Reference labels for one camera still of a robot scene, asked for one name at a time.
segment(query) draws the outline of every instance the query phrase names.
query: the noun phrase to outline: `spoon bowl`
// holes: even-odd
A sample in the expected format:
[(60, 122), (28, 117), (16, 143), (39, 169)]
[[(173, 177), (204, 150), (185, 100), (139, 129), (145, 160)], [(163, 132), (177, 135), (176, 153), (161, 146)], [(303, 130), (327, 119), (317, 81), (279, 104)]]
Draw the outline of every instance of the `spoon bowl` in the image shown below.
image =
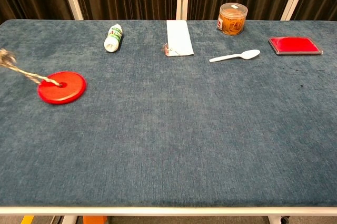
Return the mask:
[(223, 61), (223, 60), (227, 60), (227, 59), (231, 59), (235, 57), (241, 57), (245, 60), (249, 60), (251, 58), (258, 56), (259, 54), (260, 54), (260, 50), (253, 49), (253, 50), (244, 51), (242, 54), (231, 54), (231, 55), (216, 57), (216, 58), (210, 59), (210, 62), (218, 62), (218, 61)]

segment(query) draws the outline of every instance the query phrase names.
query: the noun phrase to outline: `white bottle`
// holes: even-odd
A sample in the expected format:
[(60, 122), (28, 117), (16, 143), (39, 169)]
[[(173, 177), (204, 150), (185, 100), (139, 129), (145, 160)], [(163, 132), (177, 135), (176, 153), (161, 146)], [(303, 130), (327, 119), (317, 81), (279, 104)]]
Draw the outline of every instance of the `white bottle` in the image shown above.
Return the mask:
[(108, 52), (115, 52), (120, 45), (122, 35), (123, 31), (120, 25), (111, 26), (104, 41), (105, 49)]

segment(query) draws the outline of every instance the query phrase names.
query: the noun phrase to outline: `blue fabric surface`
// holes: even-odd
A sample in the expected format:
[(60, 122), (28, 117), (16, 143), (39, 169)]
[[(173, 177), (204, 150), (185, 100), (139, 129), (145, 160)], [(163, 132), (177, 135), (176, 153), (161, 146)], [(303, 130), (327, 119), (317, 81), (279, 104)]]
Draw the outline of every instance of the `blue fabric surface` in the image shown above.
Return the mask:
[[(337, 206), (337, 23), (188, 26), (194, 56), (165, 57), (165, 21), (3, 23), (18, 67), (88, 85), (50, 105), (0, 68), (0, 206)], [(271, 36), (311, 37), (324, 54), (277, 56)], [(261, 54), (208, 62), (250, 49)]]

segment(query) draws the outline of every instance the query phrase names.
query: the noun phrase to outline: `white paper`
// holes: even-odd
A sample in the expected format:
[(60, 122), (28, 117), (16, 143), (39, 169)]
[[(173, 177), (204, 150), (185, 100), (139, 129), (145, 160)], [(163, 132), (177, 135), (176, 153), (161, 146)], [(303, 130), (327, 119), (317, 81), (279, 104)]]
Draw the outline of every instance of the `white paper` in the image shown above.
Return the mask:
[(185, 20), (167, 20), (167, 56), (192, 55), (193, 48)]

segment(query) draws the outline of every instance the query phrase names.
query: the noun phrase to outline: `rope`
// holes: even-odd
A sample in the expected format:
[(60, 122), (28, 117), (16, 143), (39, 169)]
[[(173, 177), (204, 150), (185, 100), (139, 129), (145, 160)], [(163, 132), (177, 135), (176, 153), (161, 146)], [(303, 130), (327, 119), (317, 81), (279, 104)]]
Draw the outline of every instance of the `rope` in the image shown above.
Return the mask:
[(19, 69), (17, 66), (14, 66), (13, 63), (16, 63), (14, 55), (11, 52), (2, 48), (0, 50), (0, 66), (6, 67), (10, 70), (14, 70), (15, 72), (22, 73), (27, 78), (29, 78), (30, 80), (32, 80), (33, 82), (35, 82), (37, 84), (41, 84), (41, 82), (38, 79), (42, 79), (46, 82), (53, 83), (53, 84), (55, 84), (59, 87), (62, 86), (60, 83), (56, 82), (53, 79), (49, 79), (45, 76), (41, 76), (41, 75), (38, 75), (38, 74), (33, 74), (33, 73), (23, 71), (23, 70)]

